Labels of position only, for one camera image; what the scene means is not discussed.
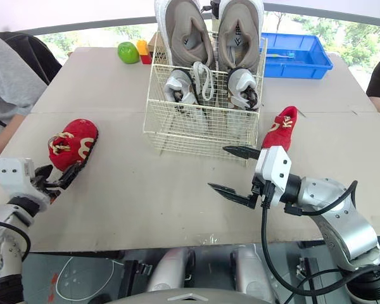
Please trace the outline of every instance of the green apple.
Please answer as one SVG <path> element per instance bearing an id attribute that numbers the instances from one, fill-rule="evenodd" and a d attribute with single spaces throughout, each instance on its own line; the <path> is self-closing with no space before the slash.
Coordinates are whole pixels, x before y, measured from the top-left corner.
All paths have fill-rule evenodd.
<path id="1" fill-rule="evenodd" d="M 127 64 L 137 63 L 139 61 L 139 53 L 135 45 L 131 42 L 123 42 L 118 45 L 118 57 Z"/>

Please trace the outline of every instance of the blue plastic tray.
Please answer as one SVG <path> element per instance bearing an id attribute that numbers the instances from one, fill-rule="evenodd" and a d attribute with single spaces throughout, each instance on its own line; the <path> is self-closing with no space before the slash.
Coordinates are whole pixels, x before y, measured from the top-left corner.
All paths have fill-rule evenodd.
<path id="1" fill-rule="evenodd" d="M 267 38 L 265 77 L 321 79 L 334 66 L 317 36 L 262 33 Z"/>

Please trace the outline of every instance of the table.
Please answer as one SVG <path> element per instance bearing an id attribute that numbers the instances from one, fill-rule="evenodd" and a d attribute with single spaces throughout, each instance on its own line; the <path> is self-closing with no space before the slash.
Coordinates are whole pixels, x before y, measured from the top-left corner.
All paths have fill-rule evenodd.
<path id="1" fill-rule="evenodd" d="M 322 80 L 264 80 L 261 134 L 285 106 L 297 106 L 292 173 L 345 185 L 357 179 L 358 209 L 380 234 L 380 114 L 342 59 L 330 59 L 334 68 Z M 206 184 L 247 194 L 255 162 L 159 155 L 142 134 L 149 73 L 150 66 L 124 65 L 113 48 L 78 49 L 3 151 L 45 165 L 48 139 L 69 121 L 88 118 L 99 127 L 86 168 L 36 216 L 34 251 L 260 242 L 261 209 L 227 201 Z M 7 200 L 0 188 L 0 203 Z M 268 231 L 270 242 L 320 238 L 309 218 L 281 206 L 270 210 Z"/>

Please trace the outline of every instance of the red slipper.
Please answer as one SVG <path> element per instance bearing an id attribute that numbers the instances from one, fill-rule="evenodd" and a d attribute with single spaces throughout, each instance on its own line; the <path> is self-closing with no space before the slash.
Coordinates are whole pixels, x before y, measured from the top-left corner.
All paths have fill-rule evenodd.
<path id="1" fill-rule="evenodd" d="M 97 127 L 90 120 L 76 119 L 49 140 L 49 159 L 61 171 L 75 163 L 84 167 L 97 137 Z"/>
<path id="2" fill-rule="evenodd" d="M 272 128 L 267 132 L 262 143 L 262 149 L 271 146 L 282 146 L 288 150 L 291 144 L 291 133 L 297 121 L 297 108 L 288 106 L 279 116 L 276 116 Z"/>

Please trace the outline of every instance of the white wire basket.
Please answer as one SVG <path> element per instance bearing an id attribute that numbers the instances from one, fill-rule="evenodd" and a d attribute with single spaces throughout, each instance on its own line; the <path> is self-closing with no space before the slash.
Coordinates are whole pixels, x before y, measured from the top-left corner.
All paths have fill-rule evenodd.
<path id="1" fill-rule="evenodd" d="M 218 61 L 217 34 L 210 36 L 215 59 Z M 266 39 L 262 39 L 261 46 L 256 75 L 256 92 L 260 105 L 267 50 Z M 194 80 L 193 69 L 168 65 L 162 37 L 158 34 L 153 53 L 143 131 L 160 153 L 175 151 L 239 161 L 240 158 L 224 151 L 222 147 L 257 148 L 260 106 L 257 111 L 228 109 L 230 97 L 227 91 L 228 73 L 212 70 L 216 92 L 213 100 L 206 101 L 200 94 L 199 105 L 182 104 L 166 101 L 163 94 L 165 83 L 175 68 L 187 70 Z"/>

